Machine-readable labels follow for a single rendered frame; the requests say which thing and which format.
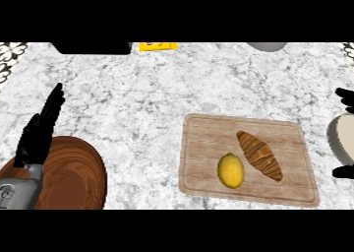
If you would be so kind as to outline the pale wooden cutting board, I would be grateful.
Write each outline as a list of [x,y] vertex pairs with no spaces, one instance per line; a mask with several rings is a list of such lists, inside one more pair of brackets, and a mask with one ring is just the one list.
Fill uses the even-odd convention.
[[[242,185],[230,189],[220,182],[218,162],[227,154],[243,156],[236,139],[239,131],[270,146],[283,179],[273,180],[246,164]],[[301,126],[289,121],[189,114],[183,124],[178,187],[183,193],[202,197],[317,206],[318,193]]]

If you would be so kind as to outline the yellow lemon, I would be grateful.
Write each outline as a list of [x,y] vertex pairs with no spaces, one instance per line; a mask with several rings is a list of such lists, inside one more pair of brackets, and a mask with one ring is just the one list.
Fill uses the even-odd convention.
[[227,153],[218,162],[218,178],[227,188],[237,188],[243,181],[243,165],[239,157]]

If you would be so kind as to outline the brown croissant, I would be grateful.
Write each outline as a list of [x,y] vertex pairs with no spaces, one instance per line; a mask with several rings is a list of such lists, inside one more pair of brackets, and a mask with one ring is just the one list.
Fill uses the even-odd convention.
[[245,131],[236,132],[237,143],[252,167],[274,181],[283,179],[282,167],[270,146]]

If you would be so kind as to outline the yellow box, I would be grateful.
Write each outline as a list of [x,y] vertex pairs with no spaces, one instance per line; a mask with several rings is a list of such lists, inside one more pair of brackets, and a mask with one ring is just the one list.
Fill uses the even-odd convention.
[[178,47],[177,42],[141,42],[138,44],[138,51],[161,51],[161,50],[175,50]]

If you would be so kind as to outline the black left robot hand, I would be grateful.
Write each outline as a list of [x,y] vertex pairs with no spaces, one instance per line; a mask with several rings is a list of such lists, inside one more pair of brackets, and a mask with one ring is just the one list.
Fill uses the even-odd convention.
[[14,156],[14,167],[23,167],[26,164],[44,164],[53,127],[63,103],[62,83],[57,83],[45,99],[42,111],[32,116],[23,128]]

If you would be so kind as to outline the grey round container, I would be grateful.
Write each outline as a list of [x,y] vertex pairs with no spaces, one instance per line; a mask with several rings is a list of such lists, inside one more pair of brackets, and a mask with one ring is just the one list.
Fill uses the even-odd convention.
[[248,45],[262,52],[276,52],[285,48],[286,42],[249,42]]

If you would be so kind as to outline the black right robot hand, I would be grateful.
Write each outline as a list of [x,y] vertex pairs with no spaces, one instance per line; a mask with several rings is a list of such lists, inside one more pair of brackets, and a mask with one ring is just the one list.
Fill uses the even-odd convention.
[[[354,114],[354,91],[338,88],[335,93],[341,97],[341,103],[347,105],[345,110]],[[332,177],[354,180],[354,164],[336,167],[332,170]]]

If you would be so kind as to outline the brown wooden round basket tray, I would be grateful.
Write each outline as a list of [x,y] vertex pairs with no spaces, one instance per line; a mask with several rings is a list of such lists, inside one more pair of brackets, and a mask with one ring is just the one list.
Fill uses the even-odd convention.
[[[14,158],[0,170],[1,178],[28,178]],[[51,137],[44,161],[44,187],[32,210],[101,210],[106,201],[107,176],[94,147],[79,138]]]

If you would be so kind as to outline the black appliance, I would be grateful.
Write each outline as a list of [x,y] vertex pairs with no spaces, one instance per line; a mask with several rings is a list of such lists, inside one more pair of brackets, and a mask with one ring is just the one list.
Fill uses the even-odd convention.
[[51,45],[62,54],[128,55],[132,50],[130,42],[54,42]]

